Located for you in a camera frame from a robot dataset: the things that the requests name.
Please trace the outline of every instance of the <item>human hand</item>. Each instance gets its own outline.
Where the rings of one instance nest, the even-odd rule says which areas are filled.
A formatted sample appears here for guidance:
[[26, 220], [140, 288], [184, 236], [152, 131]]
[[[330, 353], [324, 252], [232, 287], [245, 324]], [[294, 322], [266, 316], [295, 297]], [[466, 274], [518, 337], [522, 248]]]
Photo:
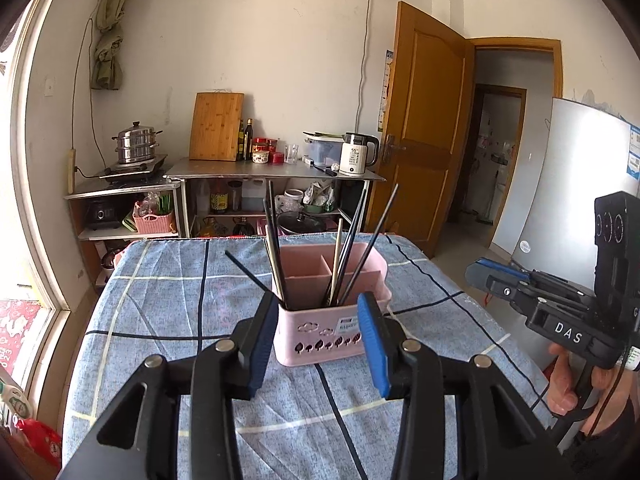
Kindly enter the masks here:
[[[556, 360], [556, 366], [549, 380], [548, 405], [552, 412], [558, 415], [565, 415], [574, 409], [578, 403], [578, 397], [572, 391], [573, 377], [571, 367], [569, 366], [569, 351], [557, 343], [551, 343], [549, 353], [557, 355], [558, 359]], [[594, 367], [591, 373], [591, 384], [594, 388], [602, 391], [598, 405], [580, 428], [583, 433], [589, 433], [591, 431], [604, 400], [616, 380], [618, 371], [618, 367], [614, 367], [611, 370]], [[618, 420], [618, 417], [625, 409], [626, 401], [634, 387], [634, 378], [635, 372], [625, 370], [622, 373], [616, 391], [609, 399], [607, 407], [602, 413], [598, 426], [593, 431], [593, 434], [603, 432]]]

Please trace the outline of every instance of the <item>wooden door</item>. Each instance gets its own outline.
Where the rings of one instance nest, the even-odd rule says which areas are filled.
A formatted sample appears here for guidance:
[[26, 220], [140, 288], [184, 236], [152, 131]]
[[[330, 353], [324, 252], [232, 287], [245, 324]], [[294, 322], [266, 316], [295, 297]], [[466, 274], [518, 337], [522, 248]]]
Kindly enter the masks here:
[[433, 256], [465, 147], [474, 47], [428, 14], [398, 2], [383, 156], [367, 215], [372, 230], [396, 183], [385, 227]]

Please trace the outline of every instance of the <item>refrigerator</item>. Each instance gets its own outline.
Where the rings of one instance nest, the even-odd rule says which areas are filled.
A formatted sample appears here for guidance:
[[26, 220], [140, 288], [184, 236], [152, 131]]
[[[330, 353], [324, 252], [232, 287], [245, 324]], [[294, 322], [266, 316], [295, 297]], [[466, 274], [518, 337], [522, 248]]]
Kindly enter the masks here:
[[538, 188], [513, 252], [526, 269], [593, 289], [596, 197], [638, 195], [640, 130], [596, 108], [553, 99]]

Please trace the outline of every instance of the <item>bamboo cutting board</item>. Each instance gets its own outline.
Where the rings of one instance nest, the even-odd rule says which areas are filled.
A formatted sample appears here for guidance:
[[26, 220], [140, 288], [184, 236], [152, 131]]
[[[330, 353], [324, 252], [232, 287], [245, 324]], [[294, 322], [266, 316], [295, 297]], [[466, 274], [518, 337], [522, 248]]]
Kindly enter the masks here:
[[191, 160], [236, 160], [244, 94], [196, 94], [191, 123]]

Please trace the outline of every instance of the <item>black sleeve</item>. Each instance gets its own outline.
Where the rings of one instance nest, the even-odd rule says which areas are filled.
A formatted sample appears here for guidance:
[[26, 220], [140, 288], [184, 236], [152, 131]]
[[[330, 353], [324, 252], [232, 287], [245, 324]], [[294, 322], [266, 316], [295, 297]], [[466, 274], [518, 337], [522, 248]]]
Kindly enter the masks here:
[[587, 438], [579, 431], [564, 457], [571, 464], [578, 480], [596, 480], [607, 477], [615, 457], [628, 442], [636, 424], [631, 399], [612, 426], [598, 436]]

